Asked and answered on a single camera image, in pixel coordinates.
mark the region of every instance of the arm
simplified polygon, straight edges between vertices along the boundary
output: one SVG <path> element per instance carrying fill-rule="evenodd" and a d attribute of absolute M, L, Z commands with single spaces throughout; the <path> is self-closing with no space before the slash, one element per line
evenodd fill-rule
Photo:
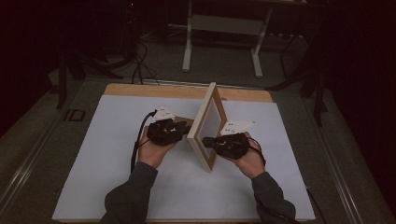
<path fill-rule="evenodd" d="M 252 140 L 249 140 L 252 147 L 260 150 L 260 147 Z M 278 217 L 270 215 L 266 209 L 269 208 L 275 212 L 287 217 L 295 218 L 295 207 L 292 203 L 284 200 L 283 191 L 276 181 L 265 172 L 265 166 L 261 156 L 254 150 L 248 150 L 247 154 L 239 160 L 232 161 L 241 172 L 251 179 L 254 198 L 257 202 L 257 213 L 262 223 L 287 223 Z"/>
<path fill-rule="evenodd" d="M 102 224 L 145 223 L 149 209 L 149 195 L 158 174 L 157 168 L 165 154 L 175 144 L 160 147 L 148 141 L 147 127 L 139 148 L 138 162 L 128 181 L 111 190 L 105 199 L 106 213 Z"/>

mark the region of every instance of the sleeve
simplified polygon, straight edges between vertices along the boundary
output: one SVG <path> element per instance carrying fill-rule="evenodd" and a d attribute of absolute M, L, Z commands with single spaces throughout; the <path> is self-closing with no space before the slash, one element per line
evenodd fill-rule
<path fill-rule="evenodd" d="M 254 198 L 257 202 L 257 213 L 262 223 L 288 223 L 279 217 L 270 215 L 266 208 L 286 217 L 295 218 L 296 209 L 294 204 L 283 198 L 282 188 L 270 174 L 264 172 L 251 179 L 251 181 Z"/>
<path fill-rule="evenodd" d="M 105 198 L 102 224 L 145 223 L 149 195 L 158 171 L 138 161 L 128 181 L 111 190 Z"/>

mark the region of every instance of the white table leg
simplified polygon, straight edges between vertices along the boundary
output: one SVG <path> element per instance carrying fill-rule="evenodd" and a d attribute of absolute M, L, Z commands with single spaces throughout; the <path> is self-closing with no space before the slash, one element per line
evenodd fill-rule
<path fill-rule="evenodd" d="M 190 61 L 191 61 L 191 9 L 192 9 L 192 0 L 189 1 L 189 17 L 187 18 L 187 43 L 186 49 L 184 50 L 184 59 L 183 59 L 183 72 L 190 71 Z"/>
<path fill-rule="evenodd" d="M 265 32 L 267 30 L 268 22 L 270 21 L 272 12 L 273 12 L 273 8 L 272 7 L 268 8 L 267 14 L 265 16 L 265 21 L 262 22 L 262 28 L 260 30 L 259 40 L 257 42 L 256 48 L 251 50 L 251 58 L 253 60 L 254 73 L 256 74 L 257 78 L 262 78 L 262 67 L 260 66 L 259 51 L 260 48 L 262 47 L 262 41 L 265 37 Z"/>

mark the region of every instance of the floor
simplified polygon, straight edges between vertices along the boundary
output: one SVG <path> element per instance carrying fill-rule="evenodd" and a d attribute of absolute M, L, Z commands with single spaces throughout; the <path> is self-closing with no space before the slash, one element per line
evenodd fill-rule
<path fill-rule="evenodd" d="M 279 63 L 279 53 L 286 44 L 282 37 L 264 39 L 260 53 L 264 77 L 257 79 L 250 46 L 245 43 L 248 37 L 232 36 L 242 38 L 237 42 L 242 44 L 235 44 L 219 41 L 208 33 L 194 36 L 188 73 L 181 71 L 184 28 L 174 28 L 166 41 L 153 34 L 142 37 L 139 57 L 147 48 L 141 64 L 142 82 L 206 85 L 216 81 L 227 87 L 263 90 L 285 79 Z M 295 68 L 305 48 L 302 39 L 290 48 L 285 58 L 287 72 Z M 97 103 L 108 83 L 130 83 L 135 69 L 134 63 L 114 71 L 124 79 L 103 77 L 90 68 L 84 81 L 69 76 L 68 100 L 62 109 L 56 109 L 57 95 L 47 93 L 0 139 L 0 179 L 4 180 L 0 183 L 1 223 L 58 223 L 51 216 Z M 57 71 L 49 76 L 57 82 Z M 303 179 L 318 203 L 318 207 L 314 206 L 317 219 L 306 223 L 325 223 L 324 219 L 337 224 L 396 223 L 332 93 L 325 91 L 327 111 L 321 114 L 323 126 L 319 127 L 312 116 L 314 96 L 302 98 L 300 86 L 296 83 L 271 95 L 278 104 Z M 80 122 L 63 120 L 67 109 L 84 110 L 86 116 Z M 34 162 L 24 162 L 29 155 Z M 13 177 L 19 178 L 22 185 L 10 185 Z M 9 186 L 18 187 L 12 191 Z"/>

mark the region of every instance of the dark background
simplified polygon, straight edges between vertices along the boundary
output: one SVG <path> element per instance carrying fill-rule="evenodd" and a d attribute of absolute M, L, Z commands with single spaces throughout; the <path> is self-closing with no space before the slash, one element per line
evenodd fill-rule
<path fill-rule="evenodd" d="M 336 5 L 313 43 L 312 54 L 326 52 L 323 60 L 330 65 L 326 86 L 396 214 L 396 6 L 393 1 L 368 0 L 338 1 Z M 64 31 L 91 57 L 103 57 L 111 50 L 122 54 L 127 48 L 120 45 L 123 32 L 114 33 L 114 42 L 105 43 L 101 37 L 104 30 L 124 25 L 121 1 L 102 0 L 96 8 L 90 6 L 88 0 L 3 5 L 0 135 L 51 88 L 47 74 L 58 66 L 59 40 Z M 148 0 L 140 6 L 139 20 L 157 27 L 159 33 L 166 34 L 164 22 L 186 22 L 187 1 Z M 276 21 L 282 20 L 279 14 L 277 17 L 270 21 L 272 29 L 282 23 Z"/>

